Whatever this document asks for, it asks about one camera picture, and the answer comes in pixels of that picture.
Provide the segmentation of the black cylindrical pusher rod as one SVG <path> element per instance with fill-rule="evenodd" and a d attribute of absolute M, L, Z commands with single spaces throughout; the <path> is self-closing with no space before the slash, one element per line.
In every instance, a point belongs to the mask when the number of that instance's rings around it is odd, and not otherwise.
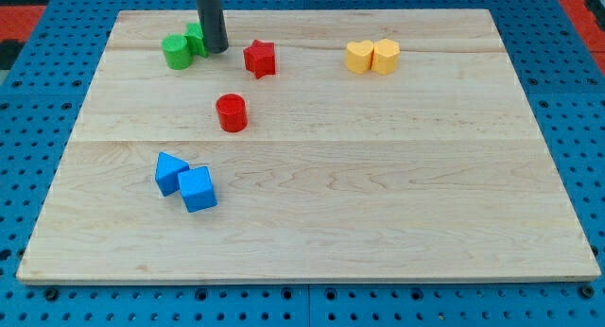
<path fill-rule="evenodd" d="M 222 0 L 195 0 L 206 50 L 220 54 L 229 48 Z"/>

